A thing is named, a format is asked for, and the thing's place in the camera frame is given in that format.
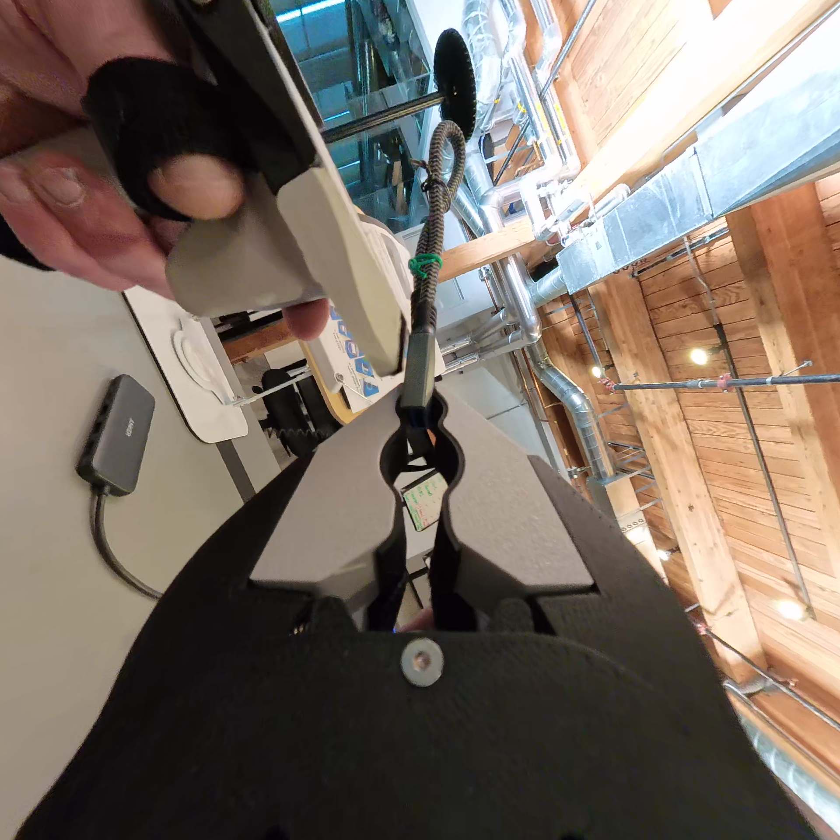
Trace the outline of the green marked whiteboard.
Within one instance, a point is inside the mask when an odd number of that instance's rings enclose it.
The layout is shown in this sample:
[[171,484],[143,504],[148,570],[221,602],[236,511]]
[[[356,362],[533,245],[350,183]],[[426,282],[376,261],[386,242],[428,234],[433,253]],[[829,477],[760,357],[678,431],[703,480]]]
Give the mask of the green marked whiteboard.
[[445,478],[434,470],[401,490],[404,508],[416,532],[423,532],[437,523],[447,488]]

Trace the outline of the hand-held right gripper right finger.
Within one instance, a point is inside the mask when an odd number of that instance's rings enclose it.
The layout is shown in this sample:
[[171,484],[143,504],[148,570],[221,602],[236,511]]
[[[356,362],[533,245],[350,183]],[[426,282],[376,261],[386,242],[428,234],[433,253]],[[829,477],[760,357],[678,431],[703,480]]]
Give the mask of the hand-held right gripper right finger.
[[548,467],[441,387],[440,431],[456,446],[444,510],[457,559],[455,593],[490,614],[499,602],[580,594],[594,584],[538,474]]

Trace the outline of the instruction sheet wooden board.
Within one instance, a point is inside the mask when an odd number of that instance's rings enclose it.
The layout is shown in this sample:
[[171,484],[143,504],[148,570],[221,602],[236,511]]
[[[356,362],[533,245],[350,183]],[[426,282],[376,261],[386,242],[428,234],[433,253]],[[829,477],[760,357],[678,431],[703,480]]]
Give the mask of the instruction sheet wooden board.
[[[410,254],[403,242],[378,220],[365,215],[360,222],[374,257],[387,275],[390,289],[406,323],[411,321],[410,297],[413,277],[408,269]],[[320,335],[305,342],[314,366],[330,393],[341,392],[352,412],[363,411],[403,380],[403,374],[379,376],[352,335],[349,324],[331,301],[329,320]]]

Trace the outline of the person's left hand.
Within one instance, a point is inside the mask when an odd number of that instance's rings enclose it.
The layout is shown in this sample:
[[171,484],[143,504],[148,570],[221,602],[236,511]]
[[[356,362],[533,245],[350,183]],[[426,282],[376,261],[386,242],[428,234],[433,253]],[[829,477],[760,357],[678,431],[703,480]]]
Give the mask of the person's left hand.
[[[81,98],[100,67],[120,58],[176,63],[145,2],[2,2],[2,159],[83,120]],[[165,258],[184,226],[143,220],[119,191],[68,154],[2,163],[3,220],[49,270],[112,291],[144,287],[172,298]],[[150,191],[189,218],[231,215],[245,197],[233,163],[177,154],[149,174]]]

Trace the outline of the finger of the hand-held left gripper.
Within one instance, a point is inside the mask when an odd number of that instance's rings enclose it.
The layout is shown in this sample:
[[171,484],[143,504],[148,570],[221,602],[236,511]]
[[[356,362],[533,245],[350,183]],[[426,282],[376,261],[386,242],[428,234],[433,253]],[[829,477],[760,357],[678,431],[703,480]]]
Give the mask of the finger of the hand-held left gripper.
[[403,369],[406,315],[352,202],[333,172],[312,167],[281,187],[277,210],[311,277],[379,376]]

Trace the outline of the white object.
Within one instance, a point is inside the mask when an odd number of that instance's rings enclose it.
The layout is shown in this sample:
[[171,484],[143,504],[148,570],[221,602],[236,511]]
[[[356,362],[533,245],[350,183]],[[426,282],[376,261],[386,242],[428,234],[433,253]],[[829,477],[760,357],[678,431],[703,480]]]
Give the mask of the white object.
[[77,462],[79,477],[116,497],[133,493],[154,409],[153,395],[131,375],[111,379]]

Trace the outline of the black pole with round disc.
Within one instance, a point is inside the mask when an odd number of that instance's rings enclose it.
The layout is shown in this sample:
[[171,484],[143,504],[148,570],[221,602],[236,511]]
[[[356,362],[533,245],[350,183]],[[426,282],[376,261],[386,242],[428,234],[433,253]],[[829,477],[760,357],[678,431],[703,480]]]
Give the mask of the black pole with round disc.
[[433,107],[439,107],[442,120],[457,125],[468,141],[476,128],[476,75],[469,49],[457,29],[447,28],[438,37],[433,70],[435,91],[343,125],[323,129],[321,136],[324,143],[331,144],[368,133]]

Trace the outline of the silver ventilation ducts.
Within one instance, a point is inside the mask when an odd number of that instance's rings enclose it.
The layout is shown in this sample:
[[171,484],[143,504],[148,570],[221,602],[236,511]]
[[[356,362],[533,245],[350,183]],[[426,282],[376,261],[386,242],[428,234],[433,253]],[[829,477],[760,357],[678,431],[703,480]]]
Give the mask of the silver ventilation ducts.
[[[709,112],[796,37],[829,15],[838,2],[729,2],[717,17],[690,33],[587,165],[581,164],[571,131],[561,119],[554,80],[581,34],[592,34],[586,22],[598,2],[587,2],[567,32],[560,28],[552,2],[531,2],[542,34],[542,54],[534,68],[525,60],[528,25],[521,4],[499,2],[511,19],[503,51],[497,49],[491,32],[492,5],[465,3],[465,41],[476,85],[486,86],[479,95],[475,131],[465,141],[465,180],[472,194],[467,203],[473,205],[465,222],[482,236],[525,215],[536,239],[559,234],[560,245],[545,251],[523,250],[493,263],[506,270],[501,278],[507,304],[484,332],[474,334],[472,343],[478,345],[506,323],[519,326],[519,331],[478,356],[528,350],[540,381],[576,416],[586,463],[593,477],[603,480],[614,467],[592,402],[538,353],[542,345],[537,307],[564,291],[587,288],[725,213],[722,190],[735,186],[736,177],[728,175],[722,185],[714,185],[704,170],[698,143],[636,191],[627,192],[625,187],[656,169],[664,152],[692,133]],[[518,102],[535,132],[543,163],[513,181],[497,184],[481,155],[480,138],[492,123],[507,65],[512,75],[518,73]]]

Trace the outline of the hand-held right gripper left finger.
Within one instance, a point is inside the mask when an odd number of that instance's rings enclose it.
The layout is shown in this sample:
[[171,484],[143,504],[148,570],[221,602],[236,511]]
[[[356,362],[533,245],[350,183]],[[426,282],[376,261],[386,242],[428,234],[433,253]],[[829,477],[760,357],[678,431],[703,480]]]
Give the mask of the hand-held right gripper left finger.
[[321,444],[250,579],[318,598],[352,616],[396,617],[405,588],[405,526],[395,488],[405,467],[398,394],[385,395]]

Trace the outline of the wooden post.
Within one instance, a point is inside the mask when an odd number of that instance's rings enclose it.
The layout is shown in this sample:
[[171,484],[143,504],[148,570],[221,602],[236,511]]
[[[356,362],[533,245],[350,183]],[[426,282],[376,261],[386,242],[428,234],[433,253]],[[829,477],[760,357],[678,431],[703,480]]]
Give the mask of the wooden post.
[[442,254],[443,265],[437,274],[442,283],[460,277],[471,270],[496,263],[506,257],[520,254],[523,250],[545,251],[550,246],[560,245],[560,235],[551,234],[547,240],[536,239],[527,216],[522,215],[501,230],[472,239],[462,245],[446,248]]

